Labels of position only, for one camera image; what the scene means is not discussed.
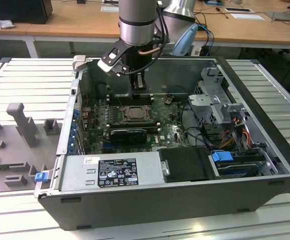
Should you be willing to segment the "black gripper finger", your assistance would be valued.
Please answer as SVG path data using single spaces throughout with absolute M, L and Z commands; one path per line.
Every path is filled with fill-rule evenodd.
M 131 90 L 133 93 L 143 93 L 147 89 L 145 72 L 140 71 L 131 75 Z

